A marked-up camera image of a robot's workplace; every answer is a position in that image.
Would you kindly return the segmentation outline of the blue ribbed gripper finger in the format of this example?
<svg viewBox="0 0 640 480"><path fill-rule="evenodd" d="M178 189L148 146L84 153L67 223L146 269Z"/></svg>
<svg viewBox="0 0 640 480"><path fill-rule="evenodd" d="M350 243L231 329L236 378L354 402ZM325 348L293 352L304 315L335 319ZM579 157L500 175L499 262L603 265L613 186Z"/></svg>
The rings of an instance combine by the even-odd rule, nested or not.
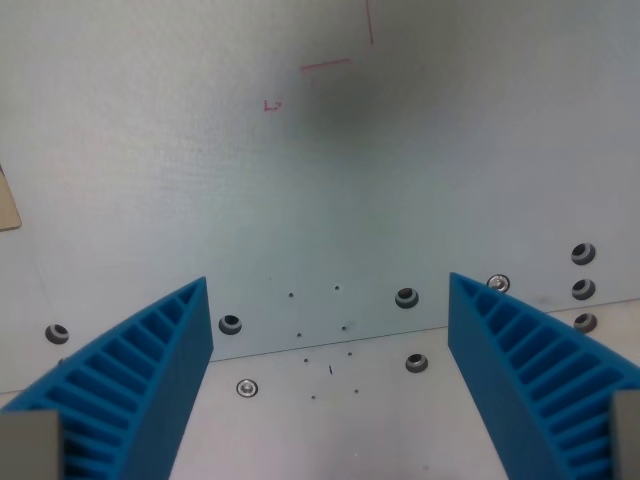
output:
<svg viewBox="0 0 640 480"><path fill-rule="evenodd" d="M638 366L457 273L448 347L509 478L613 478L611 398L638 387Z"/></svg>
<svg viewBox="0 0 640 480"><path fill-rule="evenodd" d="M140 310L3 407L54 411L66 479L169 478L214 350L205 278Z"/></svg>

